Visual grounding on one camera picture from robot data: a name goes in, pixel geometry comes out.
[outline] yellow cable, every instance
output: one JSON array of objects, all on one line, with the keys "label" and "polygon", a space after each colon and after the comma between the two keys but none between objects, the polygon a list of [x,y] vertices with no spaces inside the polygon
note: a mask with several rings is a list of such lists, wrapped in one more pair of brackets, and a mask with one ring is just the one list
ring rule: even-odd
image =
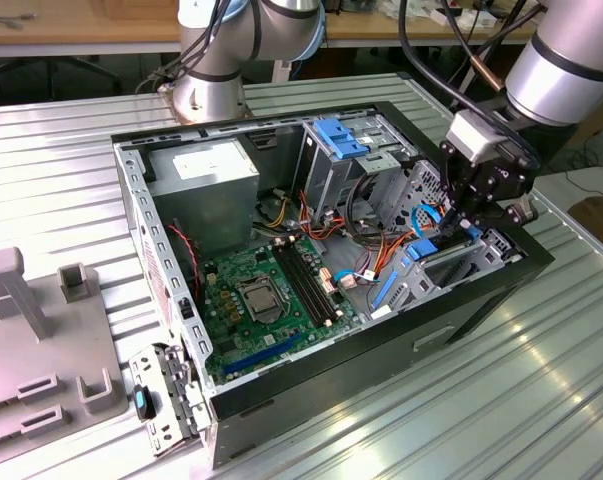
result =
[{"label": "yellow cable", "polygon": [[281,201],[281,210],[279,211],[279,216],[276,218],[276,220],[272,223],[269,223],[268,225],[266,225],[267,227],[278,227],[279,225],[281,225],[281,222],[283,222],[283,219],[285,218],[285,206],[288,203],[288,199],[284,198]]}]

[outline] red cable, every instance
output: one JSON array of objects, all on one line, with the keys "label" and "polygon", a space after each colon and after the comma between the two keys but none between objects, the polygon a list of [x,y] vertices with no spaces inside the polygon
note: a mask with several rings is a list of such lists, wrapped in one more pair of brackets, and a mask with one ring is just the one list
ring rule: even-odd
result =
[{"label": "red cable", "polygon": [[183,243],[185,243],[185,246],[188,248],[188,252],[190,252],[190,260],[192,260],[192,263],[194,264],[194,285],[195,285],[194,296],[195,296],[195,300],[198,301],[199,300],[199,263],[197,262],[197,257],[194,256],[194,251],[192,250],[192,246],[190,245],[190,240],[188,240],[188,237],[186,237],[181,232],[181,230],[179,230],[174,225],[168,225],[168,228],[170,230],[172,230],[174,233],[176,233],[181,240],[183,240]]}]

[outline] blue plastic clip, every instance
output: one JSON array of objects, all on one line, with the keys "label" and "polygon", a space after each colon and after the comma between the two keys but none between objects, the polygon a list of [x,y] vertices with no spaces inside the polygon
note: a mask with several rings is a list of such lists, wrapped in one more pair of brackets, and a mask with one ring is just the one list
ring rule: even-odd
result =
[{"label": "blue plastic clip", "polygon": [[439,249],[427,238],[422,238],[421,240],[411,243],[407,250],[415,262],[439,251]]},{"label": "blue plastic clip", "polygon": [[337,158],[353,158],[370,152],[370,147],[361,145],[349,128],[336,118],[315,120],[314,128],[323,141],[334,149]]}]

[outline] wooden table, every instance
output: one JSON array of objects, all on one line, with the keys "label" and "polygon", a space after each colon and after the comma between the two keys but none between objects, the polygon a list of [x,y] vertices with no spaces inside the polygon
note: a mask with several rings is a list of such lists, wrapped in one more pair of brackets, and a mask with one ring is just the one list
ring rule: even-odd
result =
[{"label": "wooden table", "polygon": [[[124,53],[178,52],[177,19],[112,20],[105,14],[101,0],[3,0],[0,15],[36,13],[36,19],[24,22],[23,30],[0,25],[0,57],[54,55],[103,55]],[[471,43],[480,43],[496,32],[476,29]],[[504,43],[525,43],[534,25],[508,36]],[[428,18],[408,22],[408,35],[415,46],[455,45],[449,27]],[[327,15],[327,48],[398,46],[397,21],[382,13]],[[273,82],[288,80],[290,63],[276,61]]]},{"label": "wooden table", "polygon": [[0,15],[37,18],[23,30],[0,25],[0,57],[178,52],[179,24],[111,20],[101,0],[3,0]]},{"label": "wooden table", "polygon": [[[497,22],[495,28],[476,28],[470,43],[482,43],[495,34],[501,25],[501,22]],[[408,20],[406,30],[408,38],[415,46],[459,44],[450,27],[439,25],[429,18],[418,17]],[[535,30],[536,25],[529,23],[508,35],[503,43],[526,43]],[[397,20],[380,12],[328,14],[327,39],[327,46],[330,48],[398,46]]]}]

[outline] ram slot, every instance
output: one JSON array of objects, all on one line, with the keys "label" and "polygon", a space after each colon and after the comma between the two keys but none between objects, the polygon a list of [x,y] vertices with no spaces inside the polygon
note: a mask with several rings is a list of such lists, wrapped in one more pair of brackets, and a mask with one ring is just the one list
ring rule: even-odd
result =
[{"label": "ram slot", "polygon": [[301,300],[314,326],[321,327],[326,320],[336,320],[336,312],[308,270],[301,255],[294,247],[273,249],[272,254]]}]

